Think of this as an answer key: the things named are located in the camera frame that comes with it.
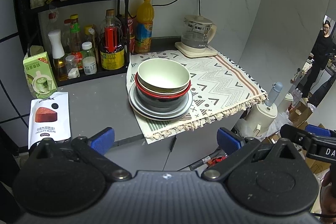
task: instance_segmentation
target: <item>person's hand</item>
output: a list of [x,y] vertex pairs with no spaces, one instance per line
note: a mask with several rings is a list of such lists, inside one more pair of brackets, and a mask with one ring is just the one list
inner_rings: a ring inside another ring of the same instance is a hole
[[[322,191],[321,191],[321,211],[324,215],[336,215],[336,198],[331,194],[331,182],[330,171],[328,171],[322,181]],[[336,218],[320,218],[320,222],[325,224],[332,224],[336,222]]]

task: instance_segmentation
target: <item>chocolate mud pie package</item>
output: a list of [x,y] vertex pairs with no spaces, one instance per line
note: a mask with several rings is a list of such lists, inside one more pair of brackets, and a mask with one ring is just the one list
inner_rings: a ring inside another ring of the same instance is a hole
[[31,101],[28,149],[47,137],[54,141],[71,137],[67,92],[55,92],[49,98]]

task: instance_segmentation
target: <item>red bowl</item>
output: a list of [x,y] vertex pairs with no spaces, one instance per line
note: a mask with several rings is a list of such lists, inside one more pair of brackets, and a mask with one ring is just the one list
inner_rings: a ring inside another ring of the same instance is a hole
[[185,90],[183,90],[182,92],[178,93],[178,94],[174,94],[174,95],[156,95],[156,94],[152,94],[150,93],[149,91],[145,90],[138,82],[138,73],[136,73],[135,77],[134,77],[134,80],[135,80],[135,84],[136,84],[136,87],[138,88],[138,90],[140,90],[142,93],[150,96],[150,97],[154,97],[154,98],[158,98],[158,99],[174,99],[174,98],[178,98],[178,97],[181,97],[183,96],[184,94],[186,94],[188,92],[188,90],[190,89],[190,86],[191,86],[191,81],[189,81],[189,84],[187,86],[187,88]]

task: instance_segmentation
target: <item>blue gripper pad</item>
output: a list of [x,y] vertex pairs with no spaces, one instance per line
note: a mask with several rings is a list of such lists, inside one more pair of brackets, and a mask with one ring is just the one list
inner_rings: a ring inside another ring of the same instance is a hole
[[88,139],[88,145],[99,154],[104,155],[114,143],[114,130],[107,127]]
[[307,125],[305,127],[305,131],[313,133],[317,136],[331,137],[329,129],[320,128],[312,124]]
[[217,130],[217,143],[226,154],[231,155],[240,149],[245,144],[245,141],[231,130],[221,127]]

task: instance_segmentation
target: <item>kettle base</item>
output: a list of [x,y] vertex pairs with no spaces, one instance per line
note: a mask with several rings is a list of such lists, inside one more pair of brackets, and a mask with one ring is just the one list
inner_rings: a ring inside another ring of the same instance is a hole
[[[182,42],[176,42],[175,47],[180,52],[182,52],[186,57],[189,57],[189,58],[215,56],[218,53],[218,51],[216,51],[211,46],[207,46],[204,49],[196,49],[196,48],[188,47],[188,46],[184,45]],[[203,52],[193,52],[194,50],[202,50]]]

